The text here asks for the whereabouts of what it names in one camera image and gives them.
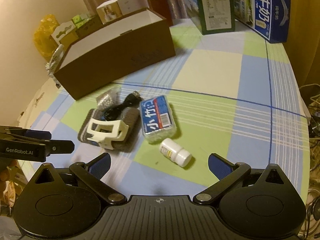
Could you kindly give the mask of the person's left hand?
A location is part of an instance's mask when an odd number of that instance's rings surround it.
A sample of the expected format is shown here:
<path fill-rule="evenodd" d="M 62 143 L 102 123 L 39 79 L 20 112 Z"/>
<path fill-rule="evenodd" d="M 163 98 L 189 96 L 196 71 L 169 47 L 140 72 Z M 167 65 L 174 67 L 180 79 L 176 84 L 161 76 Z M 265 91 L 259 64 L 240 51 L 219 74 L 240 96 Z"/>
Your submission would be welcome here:
<path fill-rule="evenodd" d="M 17 166 L 17 160 L 12 160 L 11 163 L 0 173 L 0 199 L 3 200 L 4 191 L 7 188 L 7 181 L 10 178 L 9 168 Z"/>

